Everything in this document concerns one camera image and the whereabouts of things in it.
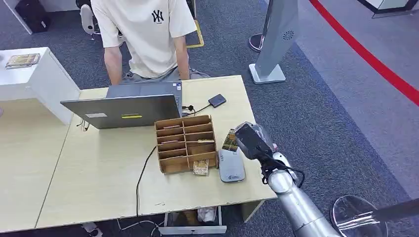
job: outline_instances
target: table leg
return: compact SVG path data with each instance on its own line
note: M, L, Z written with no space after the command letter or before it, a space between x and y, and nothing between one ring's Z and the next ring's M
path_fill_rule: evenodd
M265 200L242 203L243 221L249 221L264 202Z

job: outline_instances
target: white t-shirt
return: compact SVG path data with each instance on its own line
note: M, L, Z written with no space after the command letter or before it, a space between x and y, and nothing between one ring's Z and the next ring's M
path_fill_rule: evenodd
M116 47L122 32L131 72L158 78L177 66L173 38L196 30L186 0L91 0L103 47Z

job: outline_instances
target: compartment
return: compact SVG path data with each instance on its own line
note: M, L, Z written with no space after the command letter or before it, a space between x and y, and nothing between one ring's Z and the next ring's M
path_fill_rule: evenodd
M197 155L189 155L188 158L191 164L193 164L194 161L204 160L204 159L209 159L210 167L218 164L218 162L216 162L217 152L208 152L208 153L202 153L202 154L197 154Z
M199 146L188 146L188 155L197 155L201 153L208 153L208 152L215 152L215 145L214 144L208 144L208 145L199 145Z
M166 159L172 157L182 157L186 156L186 149L171 150L165 152L159 152L159 159Z
M183 134L183 127L162 129L156 131L157 137L166 137Z
M185 133L211 132L211 131L212 131L211 123L185 127Z
M156 130L171 129L182 126L182 120L177 118L155 122Z
M157 121L155 128L162 173L190 171L194 161L205 159L210 167L218 167L215 141L198 143L215 139L210 116Z
M183 119L183 125L185 127L189 126L195 126L200 124L207 124L211 122L211 118L208 115L204 116L196 116L196 117L190 117L190 118L184 118Z
M214 132L197 132L186 134L186 141L197 142L200 139L214 140Z
M157 145L159 152L170 151L170 150L178 150L178 149L185 149L186 144L185 142L170 142Z
M184 142L184 141L185 141L185 136L183 134L157 138L157 144L165 144L169 142Z
M160 160L160 170L163 173L178 173L192 169L193 164L188 165L187 157L175 157Z

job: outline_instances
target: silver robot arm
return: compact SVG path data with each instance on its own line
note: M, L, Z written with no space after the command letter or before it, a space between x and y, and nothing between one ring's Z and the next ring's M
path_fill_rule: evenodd
M236 141L249 159L258 159L263 182L278 195L279 204L296 237L340 237L310 197L295 182L298 177L288 160L275 150L264 129L244 123L236 129Z
M290 167L287 159L276 152L274 159ZM340 237L325 219L310 197L295 184L293 171L274 170L268 177L268 184L278 195L278 201L296 237Z

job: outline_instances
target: white label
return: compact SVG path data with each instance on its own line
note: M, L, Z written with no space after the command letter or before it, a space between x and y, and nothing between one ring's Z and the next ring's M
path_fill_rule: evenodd
M101 118L101 117L107 117L104 113L98 113L98 114L86 114L89 118Z

